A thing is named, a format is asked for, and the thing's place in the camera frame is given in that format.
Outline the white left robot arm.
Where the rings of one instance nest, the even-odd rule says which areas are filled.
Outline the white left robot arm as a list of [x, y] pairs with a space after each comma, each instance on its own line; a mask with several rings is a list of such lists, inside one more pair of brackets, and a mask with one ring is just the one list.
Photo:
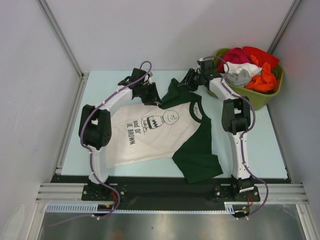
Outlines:
[[93, 194], [100, 200], [107, 199], [110, 193], [120, 200], [119, 192], [106, 184], [109, 174], [101, 157], [112, 138], [112, 116], [134, 98], [140, 98], [146, 105], [158, 104], [160, 97], [151, 78], [151, 69], [134, 68], [105, 100], [82, 108], [78, 134], [81, 146], [88, 151], [89, 185], [93, 186]]

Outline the cream and green t-shirt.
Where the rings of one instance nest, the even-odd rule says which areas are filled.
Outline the cream and green t-shirt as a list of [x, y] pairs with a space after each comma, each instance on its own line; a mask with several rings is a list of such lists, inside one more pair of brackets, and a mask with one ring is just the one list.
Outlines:
[[108, 168], [170, 158], [189, 184], [223, 174], [212, 153], [212, 120], [202, 97], [173, 78], [161, 104], [121, 107], [111, 118], [112, 135], [102, 159]]

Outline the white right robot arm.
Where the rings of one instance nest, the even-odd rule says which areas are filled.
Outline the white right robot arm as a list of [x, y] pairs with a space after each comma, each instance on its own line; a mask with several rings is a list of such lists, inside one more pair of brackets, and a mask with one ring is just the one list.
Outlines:
[[255, 111], [247, 97], [238, 95], [227, 84], [224, 73], [221, 77], [215, 77], [216, 70], [213, 59], [222, 60], [218, 56], [208, 56], [197, 61], [197, 69], [189, 69], [186, 76], [178, 84], [189, 91], [196, 91], [199, 86], [205, 86], [222, 101], [221, 124], [227, 133], [233, 162], [231, 184], [228, 193], [222, 193], [218, 198], [232, 198], [237, 202], [253, 201], [258, 195], [255, 190], [254, 176], [249, 170], [246, 160], [247, 134], [252, 130], [255, 121], [251, 121], [251, 114]]

